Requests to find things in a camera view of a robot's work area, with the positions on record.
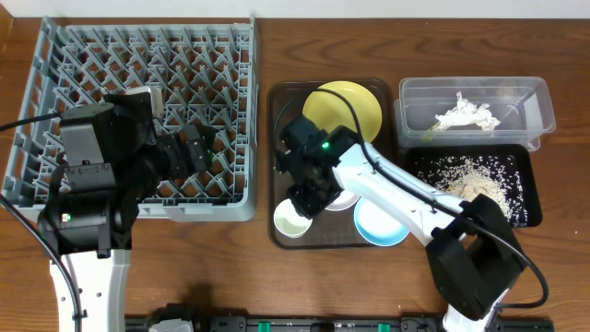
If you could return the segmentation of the white pink bowl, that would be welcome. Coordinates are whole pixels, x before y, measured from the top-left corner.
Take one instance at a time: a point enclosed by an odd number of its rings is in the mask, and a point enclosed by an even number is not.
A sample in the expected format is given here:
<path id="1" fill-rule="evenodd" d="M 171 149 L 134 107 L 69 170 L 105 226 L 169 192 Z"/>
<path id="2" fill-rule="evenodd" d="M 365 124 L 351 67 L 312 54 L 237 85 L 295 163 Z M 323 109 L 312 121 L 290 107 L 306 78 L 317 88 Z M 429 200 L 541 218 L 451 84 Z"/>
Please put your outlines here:
<path id="1" fill-rule="evenodd" d="M 325 207 L 328 211 L 342 211 L 353 207 L 360 197 L 349 191 L 342 191 L 339 196 L 328 206 Z"/>

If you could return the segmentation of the small white cup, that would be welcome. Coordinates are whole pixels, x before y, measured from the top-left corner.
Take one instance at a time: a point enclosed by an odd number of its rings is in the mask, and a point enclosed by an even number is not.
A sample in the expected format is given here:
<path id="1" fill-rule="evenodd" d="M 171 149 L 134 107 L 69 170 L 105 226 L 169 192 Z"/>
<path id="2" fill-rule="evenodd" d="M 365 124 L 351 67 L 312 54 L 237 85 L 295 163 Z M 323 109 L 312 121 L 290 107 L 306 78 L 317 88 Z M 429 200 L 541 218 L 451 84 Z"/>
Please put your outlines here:
<path id="1" fill-rule="evenodd" d="M 299 215 L 291 201 L 285 199 L 276 206 L 273 222 L 280 233 L 296 239 L 311 228 L 313 220 Z"/>

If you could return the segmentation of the light blue bowl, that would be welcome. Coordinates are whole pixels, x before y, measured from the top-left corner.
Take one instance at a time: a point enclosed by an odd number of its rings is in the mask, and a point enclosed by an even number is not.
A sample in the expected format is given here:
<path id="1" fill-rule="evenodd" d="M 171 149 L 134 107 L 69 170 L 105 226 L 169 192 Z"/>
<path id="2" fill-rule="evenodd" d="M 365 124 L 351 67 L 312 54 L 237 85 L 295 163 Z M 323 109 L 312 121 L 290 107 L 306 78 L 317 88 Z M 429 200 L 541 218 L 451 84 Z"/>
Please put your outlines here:
<path id="1" fill-rule="evenodd" d="M 365 198 L 355 205 L 353 219 L 360 236 L 376 246 L 394 246 L 409 235 L 405 226 Z"/>

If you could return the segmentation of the yellow green snack wrapper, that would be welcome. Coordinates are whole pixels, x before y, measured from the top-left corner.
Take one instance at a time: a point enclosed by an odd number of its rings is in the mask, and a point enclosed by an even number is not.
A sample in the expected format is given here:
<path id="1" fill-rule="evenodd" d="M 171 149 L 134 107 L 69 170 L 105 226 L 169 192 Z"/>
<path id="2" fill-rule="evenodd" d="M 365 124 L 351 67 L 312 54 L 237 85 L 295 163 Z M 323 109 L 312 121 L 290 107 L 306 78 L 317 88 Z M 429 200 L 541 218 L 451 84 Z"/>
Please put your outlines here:
<path id="1" fill-rule="evenodd" d="M 435 125 L 433 125 L 432 127 L 430 127 L 428 130 L 426 130 L 421 136 L 420 136 L 420 141 L 421 142 L 430 142 L 432 141 L 436 136 L 437 133 L 440 130 L 440 124 L 437 123 Z"/>

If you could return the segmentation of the rice food scraps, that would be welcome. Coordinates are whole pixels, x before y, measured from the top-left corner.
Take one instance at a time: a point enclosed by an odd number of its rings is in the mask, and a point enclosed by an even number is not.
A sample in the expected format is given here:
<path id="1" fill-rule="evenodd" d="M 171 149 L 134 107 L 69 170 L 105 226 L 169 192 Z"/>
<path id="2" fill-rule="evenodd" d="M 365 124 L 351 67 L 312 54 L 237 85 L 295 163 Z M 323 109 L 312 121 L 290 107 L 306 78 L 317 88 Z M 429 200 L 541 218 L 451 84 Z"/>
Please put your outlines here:
<path id="1" fill-rule="evenodd" d="M 512 156 L 418 157 L 410 166 L 421 181 L 447 194 L 491 198 L 514 228 L 529 221 L 523 176 Z"/>

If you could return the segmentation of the white paper napkin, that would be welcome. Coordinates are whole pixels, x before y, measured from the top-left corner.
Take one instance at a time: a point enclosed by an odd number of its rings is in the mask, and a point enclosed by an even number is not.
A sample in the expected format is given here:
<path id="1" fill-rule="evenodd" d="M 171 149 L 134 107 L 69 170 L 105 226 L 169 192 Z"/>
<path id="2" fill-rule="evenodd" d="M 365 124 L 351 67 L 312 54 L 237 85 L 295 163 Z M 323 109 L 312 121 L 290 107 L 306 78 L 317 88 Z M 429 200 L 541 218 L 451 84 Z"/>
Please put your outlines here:
<path id="1" fill-rule="evenodd" d="M 476 125 L 482 131 L 492 131 L 501 124 L 501 121 L 491 114 L 489 104 L 482 103 L 477 106 L 465 99 L 461 91 L 456 93 L 455 107 L 445 114 L 436 115 L 435 119 L 441 125 L 439 131 L 467 125 Z"/>

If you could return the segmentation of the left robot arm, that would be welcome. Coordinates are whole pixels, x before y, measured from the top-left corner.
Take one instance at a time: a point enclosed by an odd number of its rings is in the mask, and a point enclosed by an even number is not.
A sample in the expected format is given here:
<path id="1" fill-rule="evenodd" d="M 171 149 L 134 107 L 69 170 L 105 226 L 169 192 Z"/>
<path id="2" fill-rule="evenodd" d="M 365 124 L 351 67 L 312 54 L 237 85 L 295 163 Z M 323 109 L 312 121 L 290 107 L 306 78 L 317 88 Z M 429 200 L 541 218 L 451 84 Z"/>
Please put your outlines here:
<path id="1" fill-rule="evenodd" d="M 52 174 L 38 226 L 62 331 L 123 331 L 132 228 L 142 200 L 164 180 L 207 171 L 213 127 L 157 133 L 158 89 L 137 88 L 66 110 L 59 130 L 66 163 Z"/>

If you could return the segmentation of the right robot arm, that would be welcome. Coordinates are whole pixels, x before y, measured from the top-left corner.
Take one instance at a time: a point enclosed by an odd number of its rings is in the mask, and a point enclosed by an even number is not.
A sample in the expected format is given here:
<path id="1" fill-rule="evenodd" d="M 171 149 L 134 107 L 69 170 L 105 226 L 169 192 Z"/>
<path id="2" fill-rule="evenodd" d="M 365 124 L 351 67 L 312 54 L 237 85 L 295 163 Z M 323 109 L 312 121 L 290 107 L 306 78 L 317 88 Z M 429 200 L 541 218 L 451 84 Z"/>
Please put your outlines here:
<path id="1" fill-rule="evenodd" d="M 277 170 L 294 183 L 287 196 L 307 219 L 343 191 L 373 203 L 425 247 L 432 278 L 449 305 L 446 331 L 485 331 L 525 270 L 522 247 L 498 204 L 439 191 L 384 159 L 341 125 L 331 133 L 299 116 L 279 134 Z"/>

